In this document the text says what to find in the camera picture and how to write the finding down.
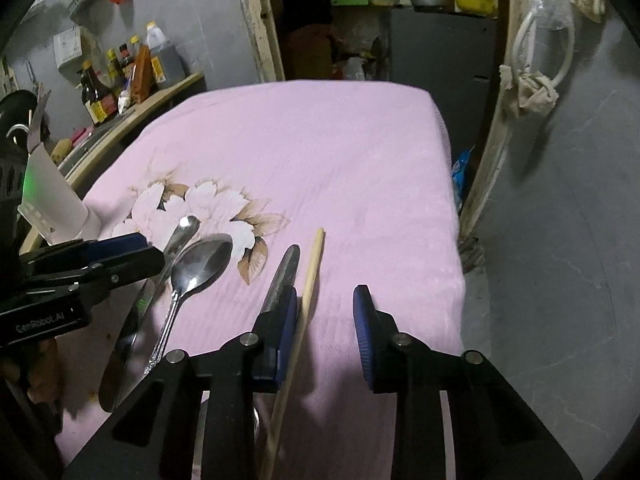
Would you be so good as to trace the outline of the person's left hand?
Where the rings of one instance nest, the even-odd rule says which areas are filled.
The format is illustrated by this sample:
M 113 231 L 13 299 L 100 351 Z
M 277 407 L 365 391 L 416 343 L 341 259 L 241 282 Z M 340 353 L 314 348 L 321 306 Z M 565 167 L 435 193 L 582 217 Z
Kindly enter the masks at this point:
M 61 399 L 64 380 L 55 338 L 26 342 L 6 352 L 1 361 L 6 378 L 26 387 L 33 404 L 53 404 Z

